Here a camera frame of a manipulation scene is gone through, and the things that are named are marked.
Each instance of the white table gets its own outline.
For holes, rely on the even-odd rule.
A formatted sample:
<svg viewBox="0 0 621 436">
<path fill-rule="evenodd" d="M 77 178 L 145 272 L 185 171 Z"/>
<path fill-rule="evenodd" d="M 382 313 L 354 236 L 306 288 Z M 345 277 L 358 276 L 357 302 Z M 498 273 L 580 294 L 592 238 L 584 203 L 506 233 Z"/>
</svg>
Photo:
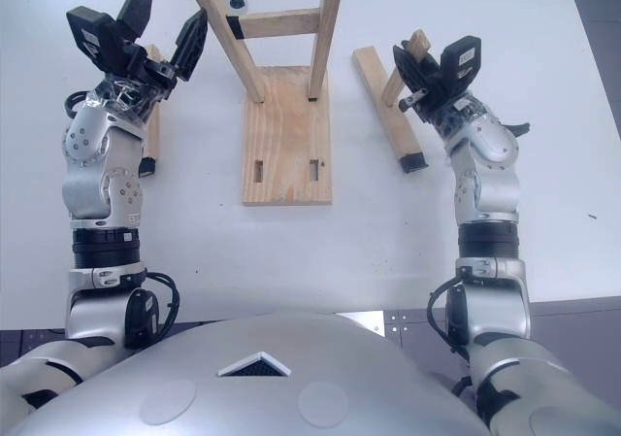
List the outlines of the white table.
<svg viewBox="0 0 621 436">
<path fill-rule="evenodd" d="M 318 0 L 248 0 L 252 12 Z M 123 0 L 0 0 L 0 327 L 62 326 L 71 231 L 60 188 L 65 97 L 101 74 L 65 12 Z M 154 0 L 144 43 L 171 55 L 194 0 Z M 330 53 L 334 204 L 241 205 L 244 90 L 210 34 L 162 107 L 161 159 L 143 180 L 142 255 L 180 287 L 179 320 L 276 310 L 423 307 L 453 272 L 453 176 L 432 127 L 410 120 L 430 167 L 405 175 L 351 61 L 423 28 L 439 56 L 482 39 L 475 94 L 520 139 L 521 255 L 534 301 L 621 293 L 621 142 L 573 0 L 343 0 Z M 258 65 L 308 64 L 312 36 L 251 40 Z"/>
</svg>

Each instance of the wooden block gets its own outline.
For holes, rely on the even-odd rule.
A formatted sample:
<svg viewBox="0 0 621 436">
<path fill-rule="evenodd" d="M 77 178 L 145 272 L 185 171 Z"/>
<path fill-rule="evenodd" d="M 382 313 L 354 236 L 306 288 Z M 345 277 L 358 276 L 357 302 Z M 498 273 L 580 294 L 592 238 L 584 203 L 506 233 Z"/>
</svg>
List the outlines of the wooden block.
<svg viewBox="0 0 621 436">
<path fill-rule="evenodd" d="M 245 101 L 245 205 L 332 203 L 328 81 L 307 98 L 309 67 L 263 67 L 265 101 Z"/>
<path fill-rule="evenodd" d="M 209 24 L 222 45 L 231 64 L 244 83 L 247 94 L 256 103 L 263 101 L 263 84 L 259 71 L 245 46 L 244 40 L 236 40 L 226 19 L 224 0 L 196 0 L 207 11 Z"/>
<path fill-rule="evenodd" d="M 406 51 L 414 56 L 416 62 L 420 62 L 423 57 L 427 55 L 427 51 L 430 47 L 431 43 L 429 43 L 429 40 L 425 36 L 423 30 L 416 30 L 409 38 Z M 404 89 L 404 82 L 401 80 L 399 71 L 395 68 L 393 69 L 392 75 L 383 90 L 382 99 L 384 104 L 386 106 L 394 105 L 402 89 Z"/>
<path fill-rule="evenodd" d="M 323 85 L 340 3 L 341 0 L 321 0 L 319 5 L 319 27 L 314 37 L 310 62 L 309 98 L 318 98 Z"/>
<path fill-rule="evenodd" d="M 319 27 L 319 8 L 250 14 L 239 17 L 239 23 L 244 38 L 316 33 Z"/>
<path fill-rule="evenodd" d="M 155 45 L 145 46 L 149 59 L 160 61 L 162 56 Z M 155 103 L 153 112 L 147 121 L 147 137 L 143 143 L 143 157 L 157 159 L 159 157 L 159 108 L 161 103 Z"/>
<path fill-rule="evenodd" d="M 396 107 L 388 107 L 384 104 L 381 94 L 386 85 L 386 71 L 381 65 L 373 46 L 361 48 L 353 52 L 353 60 L 358 68 L 367 92 L 376 107 L 377 115 L 381 121 L 393 151 L 401 161 L 404 171 L 410 172 L 426 167 L 418 140 L 412 131 L 406 116 Z"/>
</svg>

